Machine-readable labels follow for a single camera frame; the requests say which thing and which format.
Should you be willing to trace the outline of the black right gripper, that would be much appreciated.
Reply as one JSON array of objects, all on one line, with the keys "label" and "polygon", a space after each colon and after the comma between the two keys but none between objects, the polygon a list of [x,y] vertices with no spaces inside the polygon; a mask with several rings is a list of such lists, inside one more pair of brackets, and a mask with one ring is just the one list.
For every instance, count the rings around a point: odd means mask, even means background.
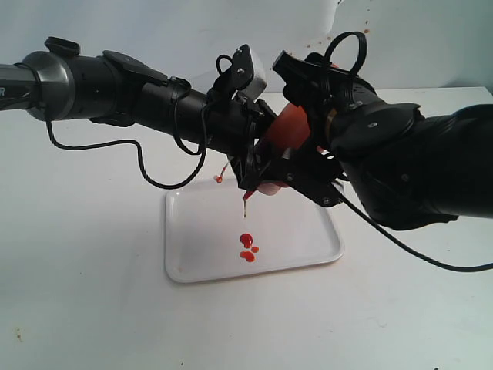
[{"label": "black right gripper", "polygon": [[262,180],[281,182],[321,207],[342,202],[339,180],[355,181],[375,147],[380,99],[357,73],[332,65],[320,53],[298,59],[283,51],[272,66],[286,83],[289,103],[307,115],[304,150],[286,149],[267,164]]}]

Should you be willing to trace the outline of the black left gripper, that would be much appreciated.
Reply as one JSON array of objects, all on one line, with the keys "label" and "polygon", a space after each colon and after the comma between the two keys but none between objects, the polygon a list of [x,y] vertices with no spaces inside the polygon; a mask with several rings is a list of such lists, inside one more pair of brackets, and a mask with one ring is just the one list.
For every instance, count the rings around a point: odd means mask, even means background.
[{"label": "black left gripper", "polygon": [[215,102],[206,113],[207,148],[236,154],[229,155],[229,165],[238,187],[246,192],[278,192],[285,187],[283,182],[263,179],[264,168],[257,160],[257,154],[273,149],[267,131],[276,118],[264,100],[249,99],[241,92]]}]

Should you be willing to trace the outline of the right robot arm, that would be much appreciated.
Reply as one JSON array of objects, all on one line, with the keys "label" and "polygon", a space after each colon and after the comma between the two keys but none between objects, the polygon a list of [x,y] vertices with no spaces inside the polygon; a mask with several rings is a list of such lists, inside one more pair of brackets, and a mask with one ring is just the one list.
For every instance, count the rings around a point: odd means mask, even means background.
[{"label": "right robot arm", "polygon": [[316,204],[339,203],[346,177],[369,217],[394,230],[492,215],[492,107],[425,117],[387,103],[353,72],[282,52],[273,70],[306,113],[309,136],[269,172]]}]

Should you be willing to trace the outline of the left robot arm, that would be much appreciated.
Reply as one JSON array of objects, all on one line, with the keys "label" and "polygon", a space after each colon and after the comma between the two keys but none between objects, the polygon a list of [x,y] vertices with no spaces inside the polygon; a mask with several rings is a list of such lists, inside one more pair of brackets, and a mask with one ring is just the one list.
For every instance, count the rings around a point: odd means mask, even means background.
[{"label": "left robot arm", "polygon": [[169,134],[181,150],[195,143],[200,160],[209,150],[224,153],[239,187],[251,191],[274,179],[262,138],[275,114],[260,98],[266,81],[253,50],[242,45],[228,61],[203,93],[120,52],[83,56],[76,42],[50,37],[44,50],[2,65],[1,108],[23,109],[47,126],[68,119],[139,124]]}]

